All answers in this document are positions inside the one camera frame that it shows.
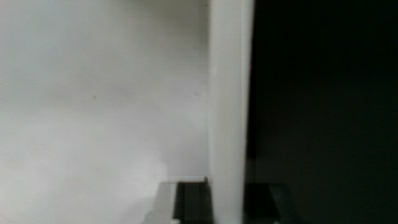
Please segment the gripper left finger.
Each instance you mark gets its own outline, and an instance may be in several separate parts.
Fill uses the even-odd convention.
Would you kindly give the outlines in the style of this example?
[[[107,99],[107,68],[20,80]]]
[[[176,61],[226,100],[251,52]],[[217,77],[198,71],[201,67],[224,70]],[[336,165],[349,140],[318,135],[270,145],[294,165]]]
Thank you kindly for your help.
[[[173,219],[180,224],[214,224],[212,189],[206,182],[180,182]]]

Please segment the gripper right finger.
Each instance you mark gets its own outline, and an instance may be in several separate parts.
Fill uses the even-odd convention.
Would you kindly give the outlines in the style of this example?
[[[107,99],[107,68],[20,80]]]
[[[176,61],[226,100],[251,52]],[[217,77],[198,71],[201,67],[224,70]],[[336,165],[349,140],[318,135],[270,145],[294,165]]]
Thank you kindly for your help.
[[[246,185],[246,224],[294,224],[295,208],[288,188],[281,184]]]

